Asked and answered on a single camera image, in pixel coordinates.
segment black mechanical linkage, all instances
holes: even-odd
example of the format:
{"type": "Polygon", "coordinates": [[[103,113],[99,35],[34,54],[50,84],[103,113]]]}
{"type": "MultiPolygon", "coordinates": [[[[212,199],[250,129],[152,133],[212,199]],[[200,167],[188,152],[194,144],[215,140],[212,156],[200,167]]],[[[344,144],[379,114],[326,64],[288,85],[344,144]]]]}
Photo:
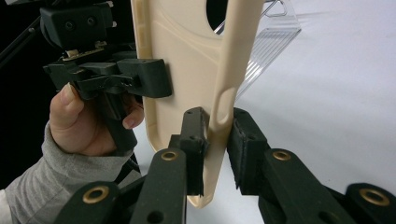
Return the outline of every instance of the black mechanical linkage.
{"type": "Polygon", "coordinates": [[[230,136],[236,186],[259,195],[265,223],[396,223],[392,194],[366,183],[350,185],[346,195],[324,187],[295,154],[271,149],[248,112],[234,110],[230,136]]]}
{"type": "Polygon", "coordinates": [[[169,147],[178,147],[187,156],[187,194],[204,195],[204,158],[209,147],[205,130],[208,115],[201,107],[187,110],[180,134],[173,134],[169,147]]]}
{"type": "Polygon", "coordinates": [[[186,155],[178,148],[158,151],[148,170],[130,224],[186,222],[186,155]]]}
{"type": "Polygon", "coordinates": [[[98,111],[119,152],[134,149],[137,141],[131,130],[125,130],[122,120],[127,116],[122,95],[125,92],[151,98],[172,94],[163,60],[139,60],[135,52],[117,52],[109,55],[105,50],[83,59],[59,60],[44,66],[57,90],[70,82],[84,100],[95,98],[98,111]],[[80,63],[100,57],[104,62],[80,63]]]}
{"type": "Polygon", "coordinates": [[[80,7],[42,7],[40,15],[43,34],[50,43],[62,49],[86,48],[107,38],[113,26],[108,2],[80,7]]]}

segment gray sleeve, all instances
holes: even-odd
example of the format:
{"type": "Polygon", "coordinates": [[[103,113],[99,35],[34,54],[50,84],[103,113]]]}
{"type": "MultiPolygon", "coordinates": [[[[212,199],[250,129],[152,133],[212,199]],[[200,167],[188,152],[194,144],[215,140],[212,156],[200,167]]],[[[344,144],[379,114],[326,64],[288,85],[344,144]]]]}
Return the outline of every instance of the gray sleeve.
{"type": "Polygon", "coordinates": [[[132,155],[66,154],[53,141],[48,124],[42,152],[43,157],[6,188],[13,223],[53,223],[77,189],[92,181],[114,181],[132,155]]]}
{"type": "Polygon", "coordinates": [[[12,224],[11,211],[3,189],[0,189],[0,224],[12,224]]]}

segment finger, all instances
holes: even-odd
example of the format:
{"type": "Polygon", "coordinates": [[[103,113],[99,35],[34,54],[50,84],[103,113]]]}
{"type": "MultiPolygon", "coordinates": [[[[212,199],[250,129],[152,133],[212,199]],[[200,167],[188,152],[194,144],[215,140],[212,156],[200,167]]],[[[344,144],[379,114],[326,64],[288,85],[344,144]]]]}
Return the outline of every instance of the finger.
{"type": "Polygon", "coordinates": [[[78,92],[70,83],[67,83],[51,100],[49,107],[51,128],[67,129],[71,127],[83,108],[84,102],[79,98],[78,92]]]}
{"type": "Polygon", "coordinates": [[[130,114],[122,121],[122,125],[125,129],[132,129],[142,123],[145,117],[145,112],[143,105],[138,103],[136,100],[129,105],[128,111],[130,111],[130,114]]]}

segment black handle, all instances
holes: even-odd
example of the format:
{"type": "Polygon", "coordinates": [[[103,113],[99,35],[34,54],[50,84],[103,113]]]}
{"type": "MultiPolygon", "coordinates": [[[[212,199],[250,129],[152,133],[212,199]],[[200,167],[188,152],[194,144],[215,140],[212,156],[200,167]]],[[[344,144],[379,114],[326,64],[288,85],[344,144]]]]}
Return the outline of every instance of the black handle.
{"type": "Polygon", "coordinates": [[[127,116],[127,113],[121,97],[121,94],[102,92],[95,99],[97,109],[113,137],[117,151],[122,153],[134,150],[137,140],[134,136],[134,131],[127,130],[122,126],[122,120],[127,116]]]}

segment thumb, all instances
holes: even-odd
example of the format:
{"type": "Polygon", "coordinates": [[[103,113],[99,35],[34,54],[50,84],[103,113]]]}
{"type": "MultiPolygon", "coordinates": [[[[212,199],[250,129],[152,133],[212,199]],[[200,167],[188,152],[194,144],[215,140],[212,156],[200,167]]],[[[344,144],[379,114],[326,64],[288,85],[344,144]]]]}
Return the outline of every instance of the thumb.
{"type": "Polygon", "coordinates": [[[51,100],[49,122],[52,129],[67,129],[73,126],[84,108],[76,89],[67,83],[51,100]]]}

